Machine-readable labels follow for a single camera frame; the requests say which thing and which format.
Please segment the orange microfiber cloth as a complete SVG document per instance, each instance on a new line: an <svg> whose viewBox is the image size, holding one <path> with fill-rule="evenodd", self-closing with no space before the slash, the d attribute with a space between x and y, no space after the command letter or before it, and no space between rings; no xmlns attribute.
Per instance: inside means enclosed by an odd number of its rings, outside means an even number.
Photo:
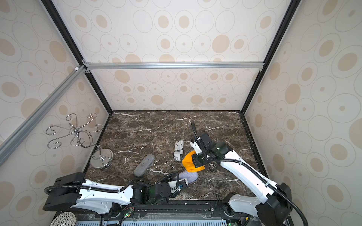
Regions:
<svg viewBox="0 0 362 226"><path fill-rule="evenodd" d="M183 159L182 163L187 172L199 172L205 169L205 166L195 167L192 156L196 154L196 151L189 152Z"/></svg>

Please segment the dark grey eyeglass case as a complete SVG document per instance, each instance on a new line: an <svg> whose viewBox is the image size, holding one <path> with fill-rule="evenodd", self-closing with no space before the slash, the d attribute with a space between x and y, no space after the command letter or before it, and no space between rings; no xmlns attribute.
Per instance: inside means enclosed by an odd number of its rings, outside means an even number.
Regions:
<svg viewBox="0 0 362 226"><path fill-rule="evenodd" d="M153 154L148 154L135 168L133 171L134 176L142 177L146 171L153 165L155 156Z"/></svg>

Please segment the newspaper print eyeglass case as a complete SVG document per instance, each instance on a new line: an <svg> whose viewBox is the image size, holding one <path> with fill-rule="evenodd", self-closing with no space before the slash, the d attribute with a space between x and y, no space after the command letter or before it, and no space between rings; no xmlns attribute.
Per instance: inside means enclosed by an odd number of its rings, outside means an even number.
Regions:
<svg viewBox="0 0 362 226"><path fill-rule="evenodd" d="M183 140L176 142L175 147L174 147L173 157L177 162L180 162L183 160L183 148L184 148Z"/></svg>

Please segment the lavender fabric eyeglass case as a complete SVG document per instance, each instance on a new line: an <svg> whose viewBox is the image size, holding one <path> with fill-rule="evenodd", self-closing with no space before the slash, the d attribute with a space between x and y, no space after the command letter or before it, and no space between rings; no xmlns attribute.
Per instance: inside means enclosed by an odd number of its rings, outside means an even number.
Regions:
<svg viewBox="0 0 362 226"><path fill-rule="evenodd" d="M188 184L191 184L193 182L196 182L199 176L197 172L184 171L179 174L179 177L180 179L186 179Z"/></svg>

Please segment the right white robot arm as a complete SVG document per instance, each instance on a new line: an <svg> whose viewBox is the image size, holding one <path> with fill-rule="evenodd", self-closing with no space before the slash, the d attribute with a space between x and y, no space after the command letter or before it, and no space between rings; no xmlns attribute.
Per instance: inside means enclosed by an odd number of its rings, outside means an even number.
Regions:
<svg viewBox="0 0 362 226"><path fill-rule="evenodd" d="M246 185L255 197L230 194L225 199L226 212L233 215L245 213L258 217L266 226L281 226L292 212L291 191L286 184L276 182L263 176L236 151L221 141L215 143L207 133L194 137L190 142L195 150L192 162L195 167L208 163L220 164Z"/></svg>

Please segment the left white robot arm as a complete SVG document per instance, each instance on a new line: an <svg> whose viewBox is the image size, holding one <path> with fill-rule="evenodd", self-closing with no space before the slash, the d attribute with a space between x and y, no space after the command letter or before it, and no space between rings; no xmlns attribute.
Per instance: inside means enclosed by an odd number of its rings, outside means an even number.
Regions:
<svg viewBox="0 0 362 226"><path fill-rule="evenodd" d="M174 181L170 176L154 184L132 179L125 186L101 184L85 178L85 173L74 173L55 180L44 192L48 195L44 211L65 211L71 208L84 209L97 214L108 214L115 206L130 204L155 204L167 202L185 187L179 176Z"/></svg>

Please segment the round patterned disc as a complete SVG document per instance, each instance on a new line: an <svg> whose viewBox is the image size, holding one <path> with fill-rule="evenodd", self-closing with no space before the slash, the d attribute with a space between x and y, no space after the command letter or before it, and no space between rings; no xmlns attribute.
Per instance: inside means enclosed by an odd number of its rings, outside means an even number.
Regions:
<svg viewBox="0 0 362 226"><path fill-rule="evenodd" d="M64 212L55 217L50 226L76 226L76 215L71 212Z"/></svg>

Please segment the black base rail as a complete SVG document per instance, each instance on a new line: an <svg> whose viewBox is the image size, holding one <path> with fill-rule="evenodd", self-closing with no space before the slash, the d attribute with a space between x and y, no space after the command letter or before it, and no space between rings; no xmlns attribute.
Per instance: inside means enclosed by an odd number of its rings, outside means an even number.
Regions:
<svg viewBox="0 0 362 226"><path fill-rule="evenodd" d="M233 212L225 201L173 200L154 205L130 204L108 214L69 209L77 226L260 226L257 217Z"/></svg>

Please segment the silver horizontal frame bar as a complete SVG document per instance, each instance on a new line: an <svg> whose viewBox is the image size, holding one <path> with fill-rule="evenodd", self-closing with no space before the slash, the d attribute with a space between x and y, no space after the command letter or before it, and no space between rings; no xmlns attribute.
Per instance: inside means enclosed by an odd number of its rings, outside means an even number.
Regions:
<svg viewBox="0 0 362 226"><path fill-rule="evenodd" d="M263 68L264 62L174 62L174 63L86 63L90 70L128 70L128 69L228 69L228 68Z"/></svg>

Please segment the silver diagonal frame bar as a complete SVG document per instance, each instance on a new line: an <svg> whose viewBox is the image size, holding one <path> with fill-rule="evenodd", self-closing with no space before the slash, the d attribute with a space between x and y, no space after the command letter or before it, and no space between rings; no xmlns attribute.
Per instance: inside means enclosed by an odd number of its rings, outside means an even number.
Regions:
<svg viewBox="0 0 362 226"><path fill-rule="evenodd" d="M81 74L85 66L78 66L54 91L36 108L36 110L4 141L1 145L1 164L11 156L30 132L45 115L55 106Z"/></svg>

